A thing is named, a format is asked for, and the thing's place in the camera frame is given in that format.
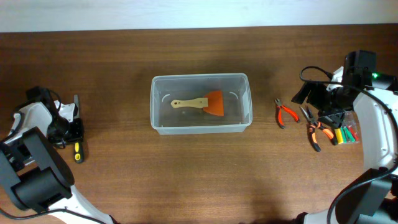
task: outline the white wall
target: white wall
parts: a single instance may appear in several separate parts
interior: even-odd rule
[[[398,22],[398,0],[0,0],[0,32]]]

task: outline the brown tabletop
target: brown tabletop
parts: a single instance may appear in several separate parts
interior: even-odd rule
[[[362,145],[322,152],[290,102],[299,71],[333,72],[347,53],[377,52],[377,68],[398,72],[398,25],[114,30],[0,34],[0,134],[25,91],[40,85],[65,103],[79,94],[88,157],[76,164],[59,150],[78,190],[121,223],[251,223],[291,219],[328,208],[363,172]],[[157,75],[245,73],[253,122],[243,133],[160,136],[150,125],[151,80]],[[324,74],[308,72],[312,79]],[[275,121],[274,98],[302,119]],[[1,208],[18,211],[3,189]],[[18,223],[0,217],[1,223]],[[62,223],[41,217],[25,223]]]

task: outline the needle nose pliers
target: needle nose pliers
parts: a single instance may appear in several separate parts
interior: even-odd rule
[[[309,127],[308,127],[308,132],[310,133],[310,142],[312,147],[317,151],[320,152],[321,148],[318,145],[317,139],[315,137],[315,129],[319,128],[321,131],[323,131],[323,133],[325,133],[328,138],[330,139],[330,141],[333,143],[333,145],[337,145],[337,138],[336,136],[332,133],[332,131],[330,131],[329,129],[327,129],[326,127],[324,127],[324,125],[321,122],[318,122],[314,116],[312,115],[312,112],[310,110],[310,108],[308,108],[308,106],[305,106],[307,110],[305,110],[304,108],[300,107],[301,111],[304,114],[305,119],[307,119],[308,123],[309,123]]]
[[[284,110],[288,114],[292,115],[295,122],[297,122],[297,123],[300,122],[300,118],[297,115],[297,113],[295,113],[294,111],[292,111],[291,109],[289,109],[285,105],[283,105],[280,99],[276,98],[275,103],[276,103],[276,115],[277,115],[276,122],[278,123],[280,128],[285,128],[284,122],[282,121],[282,110]]]

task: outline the gray plastic bin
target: gray plastic bin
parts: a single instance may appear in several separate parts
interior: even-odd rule
[[[192,100],[223,92],[224,116],[198,108],[172,108],[172,100]],[[243,73],[168,75],[152,80],[150,123],[159,134],[242,132],[252,122],[248,77]]]

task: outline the scraper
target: scraper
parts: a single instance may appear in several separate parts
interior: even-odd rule
[[[223,92],[221,90],[212,91],[202,98],[193,100],[173,100],[171,105],[173,108],[203,108],[206,113],[224,116]]]

